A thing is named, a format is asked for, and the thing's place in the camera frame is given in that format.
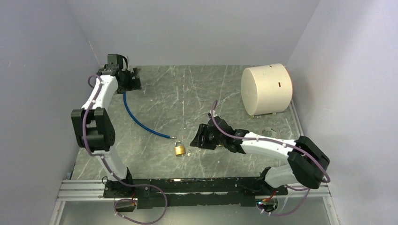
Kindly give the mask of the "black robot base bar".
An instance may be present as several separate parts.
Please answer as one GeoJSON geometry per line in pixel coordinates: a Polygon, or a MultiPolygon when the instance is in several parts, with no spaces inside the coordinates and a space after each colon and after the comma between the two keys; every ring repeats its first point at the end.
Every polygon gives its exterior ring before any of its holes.
{"type": "Polygon", "coordinates": [[[237,204],[252,207],[264,198],[287,195],[284,186],[272,188],[258,177],[131,179],[134,187],[105,182],[104,198],[136,198],[138,209],[237,204]]]}

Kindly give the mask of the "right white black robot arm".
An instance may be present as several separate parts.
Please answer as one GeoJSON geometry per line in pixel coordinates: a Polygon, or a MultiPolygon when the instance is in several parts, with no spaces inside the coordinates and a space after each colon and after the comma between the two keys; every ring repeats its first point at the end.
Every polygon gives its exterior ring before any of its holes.
{"type": "Polygon", "coordinates": [[[282,160],[286,165],[264,169],[258,189],[268,195],[282,185],[300,183],[308,189],[318,189],[330,178],[326,170],[330,159],[308,137],[297,140],[276,139],[258,135],[245,129],[233,129],[219,116],[200,124],[191,147],[215,150],[223,146],[233,153],[258,154],[282,160]]]}

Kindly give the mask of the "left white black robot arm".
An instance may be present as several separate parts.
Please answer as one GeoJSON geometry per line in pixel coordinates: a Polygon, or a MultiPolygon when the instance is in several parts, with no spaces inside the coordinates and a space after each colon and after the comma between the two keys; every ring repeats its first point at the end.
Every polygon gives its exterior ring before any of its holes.
{"type": "Polygon", "coordinates": [[[71,112],[77,144],[100,161],[108,180],[117,182],[117,193],[128,197],[134,192],[134,183],[114,149],[115,129],[107,109],[114,94],[141,89],[138,68],[129,69],[127,57],[123,55],[108,54],[107,63],[92,77],[95,84],[88,100],[71,112]]]}

